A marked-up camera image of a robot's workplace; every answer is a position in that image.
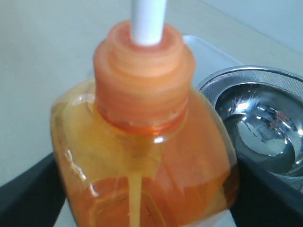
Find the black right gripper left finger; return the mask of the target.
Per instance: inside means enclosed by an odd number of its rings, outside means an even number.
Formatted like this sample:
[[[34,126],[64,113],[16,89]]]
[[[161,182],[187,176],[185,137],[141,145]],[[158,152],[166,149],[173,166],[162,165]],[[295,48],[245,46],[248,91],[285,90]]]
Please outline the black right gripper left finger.
[[[2,227],[53,227],[66,195],[53,154],[0,187]]]

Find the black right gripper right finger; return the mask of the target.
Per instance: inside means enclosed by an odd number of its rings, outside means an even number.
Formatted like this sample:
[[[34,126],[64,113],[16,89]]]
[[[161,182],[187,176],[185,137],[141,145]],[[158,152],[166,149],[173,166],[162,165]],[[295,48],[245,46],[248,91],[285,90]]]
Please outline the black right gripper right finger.
[[[301,227],[303,195],[243,155],[227,180],[227,206],[238,227]]]

